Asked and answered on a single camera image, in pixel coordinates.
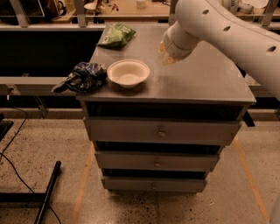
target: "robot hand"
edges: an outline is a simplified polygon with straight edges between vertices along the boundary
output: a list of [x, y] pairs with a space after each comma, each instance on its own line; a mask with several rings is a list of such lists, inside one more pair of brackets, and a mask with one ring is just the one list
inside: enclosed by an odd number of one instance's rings
[[278, 35], [240, 20], [217, 0], [178, 0], [175, 17], [160, 47], [168, 63], [189, 56], [205, 40], [280, 100]]

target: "floor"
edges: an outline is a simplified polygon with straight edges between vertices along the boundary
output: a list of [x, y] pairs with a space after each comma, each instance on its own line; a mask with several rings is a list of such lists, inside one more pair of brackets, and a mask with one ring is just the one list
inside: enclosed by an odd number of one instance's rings
[[[1, 151], [25, 117], [20, 111], [4, 113], [14, 125], [0, 143]], [[265, 224], [280, 193], [280, 122], [275, 111], [249, 111], [255, 127], [242, 123], [208, 175], [205, 190], [197, 194], [104, 190], [81, 112], [52, 110], [45, 119], [38, 111], [27, 113], [5, 156], [37, 193], [46, 189], [55, 162], [61, 161], [50, 206], [64, 224]], [[3, 157], [0, 192], [28, 192]], [[0, 205], [0, 223], [34, 223], [37, 211]], [[44, 223], [59, 223], [50, 209]]]

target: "gray drawer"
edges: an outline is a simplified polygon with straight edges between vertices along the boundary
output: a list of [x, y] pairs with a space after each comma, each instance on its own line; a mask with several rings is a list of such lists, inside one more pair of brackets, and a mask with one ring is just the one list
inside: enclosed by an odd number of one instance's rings
[[108, 118], [84, 120], [92, 141], [230, 145], [238, 122], [158, 121]]
[[100, 168], [192, 172], [211, 172], [220, 158], [218, 155], [100, 150], [95, 157]]
[[155, 192], [201, 193], [207, 182], [204, 179], [165, 178], [115, 178], [103, 177], [102, 183], [108, 190], [134, 190]]

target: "green chip bag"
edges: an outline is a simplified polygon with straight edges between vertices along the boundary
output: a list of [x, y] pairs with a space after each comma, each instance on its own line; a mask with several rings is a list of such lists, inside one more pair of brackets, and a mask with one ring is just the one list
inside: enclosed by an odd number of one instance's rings
[[136, 33], [124, 24], [112, 24], [103, 42], [98, 44], [105, 48], [115, 48], [126, 45]]

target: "orange line on floor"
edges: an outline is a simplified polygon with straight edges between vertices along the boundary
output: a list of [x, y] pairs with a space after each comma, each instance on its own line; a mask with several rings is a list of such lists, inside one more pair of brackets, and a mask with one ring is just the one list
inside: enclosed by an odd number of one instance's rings
[[90, 170], [91, 158], [93, 156], [93, 153], [94, 153], [94, 146], [91, 144], [89, 147], [89, 150], [88, 150], [88, 154], [87, 154], [87, 161], [85, 163], [85, 169], [84, 169], [84, 172], [83, 172], [81, 180], [80, 180], [80, 188], [78, 191], [78, 197], [77, 197], [75, 207], [73, 210], [73, 218], [72, 218], [72, 222], [71, 222], [72, 224], [75, 224], [78, 219], [81, 202], [82, 202], [82, 196], [84, 194], [86, 183], [88, 180], [88, 174], [89, 174], [89, 170]]
[[249, 169], [249, 166], [246, 162], [246, 158], [244, 157], [244, 154], [242, 152], [242, 147], [239, 145], [239, 142], [236, 138], [234, 139], [234, 146], [236, 148], [239, 159], [241, 160], [243, 169], [244, 169], [244, 171], [246, 173], [246, 176], [248, 178], [248, 182], [250, 183], [251, 189], [252, 189], [252, 191], [255, 195], [256, 202], [257, 202], [258, 206], [260, 207], [262, 217], [264, 218], [265, 223], [268, 223], [270, 217], [269, 217], [268, 212], [267, 212], [267, 210], [266, 210], [266, 208], [263, 204], [261, 194], [259, 193], [259, 191], [257, 189], [256, 182], [254, 181], [253, 175], [252, 175], [252, 173]]

